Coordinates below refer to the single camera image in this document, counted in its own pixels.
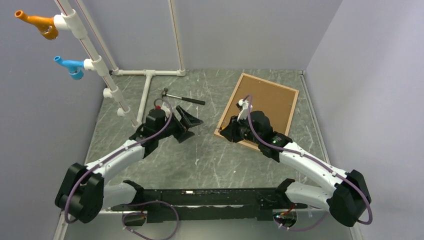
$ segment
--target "gray marble table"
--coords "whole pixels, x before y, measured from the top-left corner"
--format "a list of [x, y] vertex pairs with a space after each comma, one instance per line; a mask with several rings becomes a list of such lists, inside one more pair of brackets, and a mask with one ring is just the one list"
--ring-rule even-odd
[[[164, 87], [169, 94], [206, 101], [197, 105], [169, 98], [204, 124], [192, 129], [195, 136], [181, 144], [168, 137], [148, 157], [129, 166], [109, 184], [132, 180], [146, 189], [264, 188], [292, 178], [314, 185], [295, 169], [264, 157], [260, 152], [227, 142], [214, 135], [241, 73], [247, 73], [299, 90], [289, 136], [304, 149], [323, 159], [323, 150], [310, 112], [305, 89], [296, 70], [195, 69], [186, 76], [154, 76], [144, 115]], [[131, 109], [138, 110], [145, 76], [120, 76], [115, 81]], [[116, 114], [113, 99], [104, 99], [86, 162], [93, 162], [121, 146], [134, 133], [129, 122]]]

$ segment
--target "orange valve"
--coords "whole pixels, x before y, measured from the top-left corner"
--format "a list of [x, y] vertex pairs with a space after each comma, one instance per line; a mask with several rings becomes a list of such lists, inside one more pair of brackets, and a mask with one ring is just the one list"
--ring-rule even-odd
[[55, 27], [53, 17], [28, 16], [24, 11], [17, 10], [14, 16], [37, 27], [39, 33], [48, 40], [57, 38], [59, 32]]

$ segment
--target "wall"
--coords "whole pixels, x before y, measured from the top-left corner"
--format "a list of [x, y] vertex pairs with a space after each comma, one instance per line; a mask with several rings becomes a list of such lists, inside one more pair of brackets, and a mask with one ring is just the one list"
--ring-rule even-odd
[[344, 0], [306, 70], [331, 162], [367, 180], [366, 240], [424, 239], [423, 13], [420, 0]]
[[54, 200], [68, 167], [87, 154], [104, 83], [94, 72], [72, 80], [53, 61], [87, 54], [70, 32], [49, 41], [17, 18], [53, 16], [53, 1], [3, 1], [0, 8], [0, 239], [49, 240]]
[[[118, 67], [176, 70], [168, 0], [85, 0]], [[304, 70], [342, 0], [175, 0], [187, 69]]]

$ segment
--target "blue plastic pipe fitting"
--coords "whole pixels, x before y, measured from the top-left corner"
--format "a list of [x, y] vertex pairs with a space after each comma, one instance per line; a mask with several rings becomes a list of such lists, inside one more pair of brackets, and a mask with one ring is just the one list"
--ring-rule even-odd
[[81, 68], [84, 68], [84, 61], [63, 60], [60, 56], [55, 56], [54, 61], [67, 68], [69, 75], [74, 80], [79, 80], [84, 76], [84, 72], [81, 71]]

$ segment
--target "brown board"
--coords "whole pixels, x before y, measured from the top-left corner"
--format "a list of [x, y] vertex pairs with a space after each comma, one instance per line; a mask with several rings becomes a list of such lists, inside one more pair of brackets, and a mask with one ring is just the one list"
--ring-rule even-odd
[[[242, 73], [238, 79], [214, 134], [222, 137], [219, 134], [220, 129], [228, 125], [231, 116], [239, 114], [240, 110], [236, 103], [248, 94], [253, 97], [252, 111], [262, 111], [269, 118], [274, 131], [287, 136], [295, 112], [299, 90], [245, 73]], [[239, 143], [259, 150], [258, 145], [253, 142], [240, 141]]]

